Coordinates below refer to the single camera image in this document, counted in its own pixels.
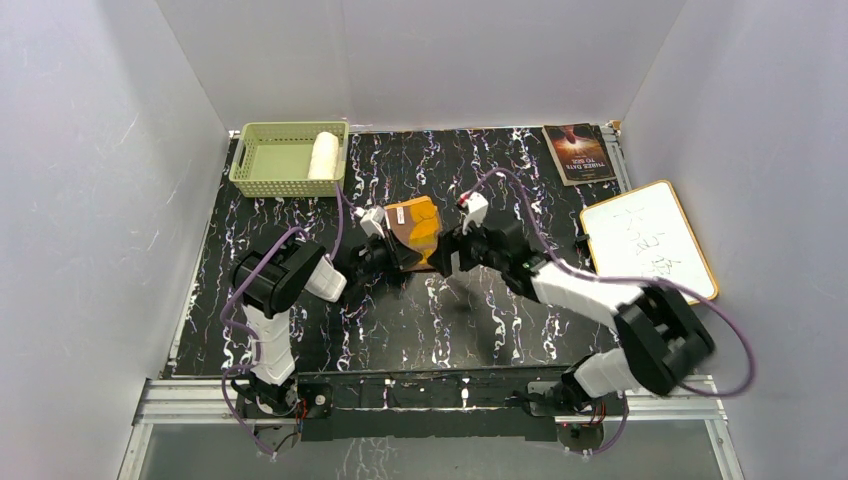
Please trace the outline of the orange patterned towel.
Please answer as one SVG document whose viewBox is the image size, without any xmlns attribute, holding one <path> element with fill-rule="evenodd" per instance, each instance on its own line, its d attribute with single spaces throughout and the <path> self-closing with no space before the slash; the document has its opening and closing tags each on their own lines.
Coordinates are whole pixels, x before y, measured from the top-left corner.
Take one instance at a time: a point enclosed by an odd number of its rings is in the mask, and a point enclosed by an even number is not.
<svg viewBox="0 0 848 480">
<path fill-rule="evenodd" d="M 429 196 L 420 196 L 390 204 L 385 210 L 386 219 L 400 243 L 422 255 L 422 259 L 407 271 L 433 271 L 427 260 L 437 248 L 438 235 L 443 230 L 437 205 Z"/>
</svg>

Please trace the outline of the white towel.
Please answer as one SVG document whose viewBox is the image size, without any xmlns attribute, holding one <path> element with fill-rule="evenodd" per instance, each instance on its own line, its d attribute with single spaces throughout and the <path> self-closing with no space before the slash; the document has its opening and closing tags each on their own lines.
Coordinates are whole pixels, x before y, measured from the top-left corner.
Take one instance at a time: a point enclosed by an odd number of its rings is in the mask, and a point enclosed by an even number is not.
<svg viewBox="0 0 848 480">
<path fill-rule="evenodd" d="M 313 143 L 307 178 L 331 180 L 335 177 L 340 151 L 339 138 L 327 131 L 319 133 Z"/>
</svg>

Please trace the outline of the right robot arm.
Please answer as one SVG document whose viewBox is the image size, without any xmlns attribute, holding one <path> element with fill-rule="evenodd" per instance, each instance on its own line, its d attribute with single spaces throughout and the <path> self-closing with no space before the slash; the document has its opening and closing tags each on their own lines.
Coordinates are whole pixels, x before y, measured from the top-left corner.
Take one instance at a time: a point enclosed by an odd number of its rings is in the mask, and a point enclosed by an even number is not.
<svg viewBox="0 0 848 480">
<path fill-rule="evenodd" d="M 603 396 L 617 391 L 643 387 L 666 396 L 715 350 L 679 291 L 568 273 L 563 263 L 531 244 L 517 221 L 504 229 L 458 225 L 439 235 L 427 262 L 445 277 L 475 267 L 495 270 L 512 293 L 563 307 L 616 334 L 617 348 L 584 357 L 552 389 L 577 414 L 590 413 Z"/>
</svg>

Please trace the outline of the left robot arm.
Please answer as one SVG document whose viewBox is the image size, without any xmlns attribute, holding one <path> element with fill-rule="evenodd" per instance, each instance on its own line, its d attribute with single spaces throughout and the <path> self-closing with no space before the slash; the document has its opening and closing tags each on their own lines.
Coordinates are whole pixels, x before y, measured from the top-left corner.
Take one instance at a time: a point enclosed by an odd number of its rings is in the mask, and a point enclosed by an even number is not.
<svg viewBox="0 0 848 480">
<path fill-rule="evenodd" d="M 334 260 L 312 240 L 288 238 L 243 255 L 232 274 L 239 289 L 254 270 L 259 273 L 241 295 L 247 326 L 256 334 L 258 359 L 250 373 L 264 383 L 260 403 L 275 416 L 294 411 L 297 387 L 286 380 L 295 371 L 290 341 L 290 310 L 306 291 L 328 303 L 351 296 L 355 288 L 383 273 L 403 272 L 425 255 L 401 243 L 394 235 L 373 235 L 362 244 L 344 243 Z"/>
</svg>

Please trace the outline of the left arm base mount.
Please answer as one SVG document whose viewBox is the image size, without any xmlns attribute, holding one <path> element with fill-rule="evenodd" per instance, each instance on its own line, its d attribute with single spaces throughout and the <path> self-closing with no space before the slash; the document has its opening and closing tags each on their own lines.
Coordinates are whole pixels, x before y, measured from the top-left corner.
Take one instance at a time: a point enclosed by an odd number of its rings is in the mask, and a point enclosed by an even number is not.
<svg viewBox="0 0 848 480">
<path fill-rule="evenodd" d="M 236 412 L 244 419 L 323 419 L 332 413 L 333 388 L 289 378 L 281 386 L 247 376 L 228 381 Z"/>
</svg>

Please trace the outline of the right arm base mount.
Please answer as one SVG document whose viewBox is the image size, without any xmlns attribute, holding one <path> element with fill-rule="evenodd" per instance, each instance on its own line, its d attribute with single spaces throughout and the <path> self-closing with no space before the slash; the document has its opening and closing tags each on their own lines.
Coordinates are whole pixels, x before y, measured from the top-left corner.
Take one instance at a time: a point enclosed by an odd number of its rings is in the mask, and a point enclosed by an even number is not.
<svg viewBox="0 0 848 480">
<path fill-rule="evenodd" d="M 525 410 L 536 417 L 575 417 L 578 423 L 596 424 L 614 416 L 621 416 L 625 401 L 618 393 L 599 398 L 589 398 L 561 381 L 532 381 L 521 394 Z"/>
</svg>

